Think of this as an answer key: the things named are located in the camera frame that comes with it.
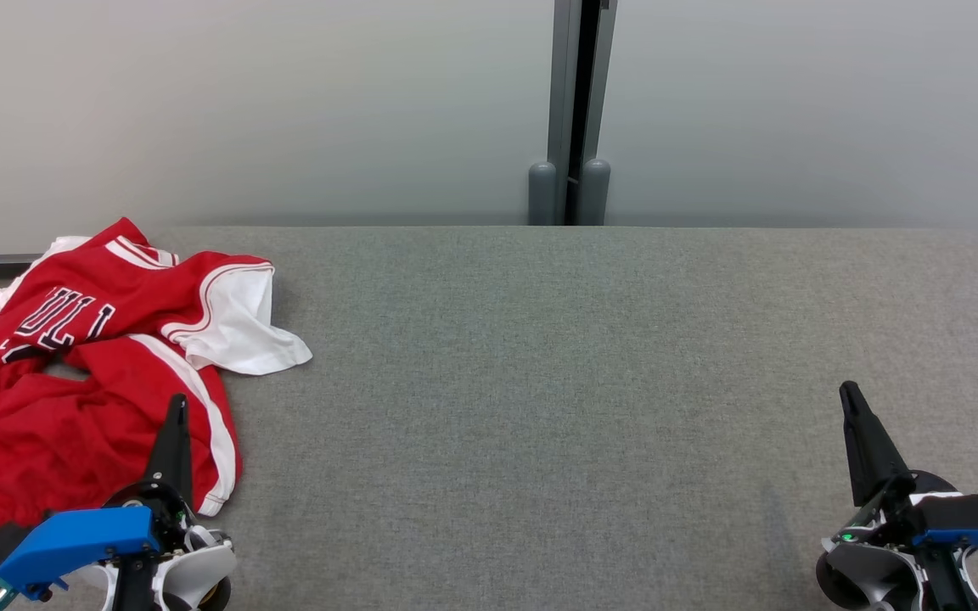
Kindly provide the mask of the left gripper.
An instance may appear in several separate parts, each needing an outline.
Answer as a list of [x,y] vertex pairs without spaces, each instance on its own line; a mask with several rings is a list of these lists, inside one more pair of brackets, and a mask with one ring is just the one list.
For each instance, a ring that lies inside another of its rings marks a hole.
[[73,573],[104,591],[104,610],[224,610],[237,566],[232,538],[207,529],[190,509],[193,458],[189,401],[170,399],[143,482],[116,492],[108,509],[147,509],[146,535],[135,552],[112,547]]

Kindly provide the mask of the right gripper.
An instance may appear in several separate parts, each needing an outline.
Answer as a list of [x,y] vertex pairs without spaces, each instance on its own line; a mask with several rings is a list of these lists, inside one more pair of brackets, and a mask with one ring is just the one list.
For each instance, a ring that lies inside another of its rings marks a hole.
[[941,477],[911,471],[861,388],[839,388],[845,421],[847,472],[857,513],[823,539],[816,562],[820,591],[846,610],[978,610],[966,561],[966,539],[930,544],[913,539],[921,527],[912,511],[927,500],[961,492]]

